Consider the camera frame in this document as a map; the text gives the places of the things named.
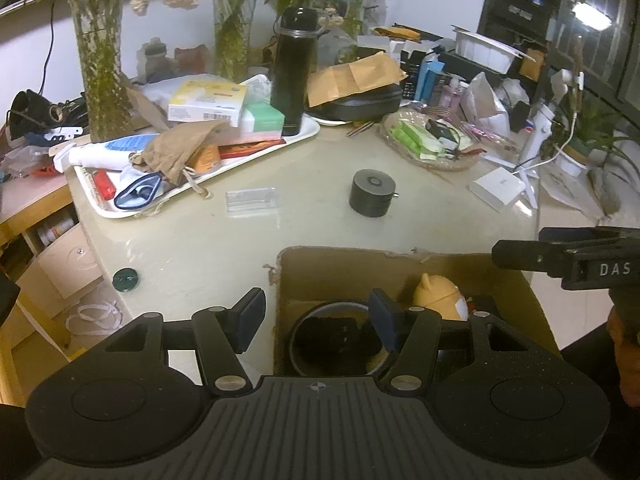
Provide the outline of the right hand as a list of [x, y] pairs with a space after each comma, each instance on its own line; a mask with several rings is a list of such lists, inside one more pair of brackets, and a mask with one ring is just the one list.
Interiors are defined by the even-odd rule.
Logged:
[[620, 393], [625, 403], [638, 408], [640, 403], [639, 346], [625, 335], [625, 325], [612, 307], [606, 322], [614, 346], [615, 363], [620, 374]]

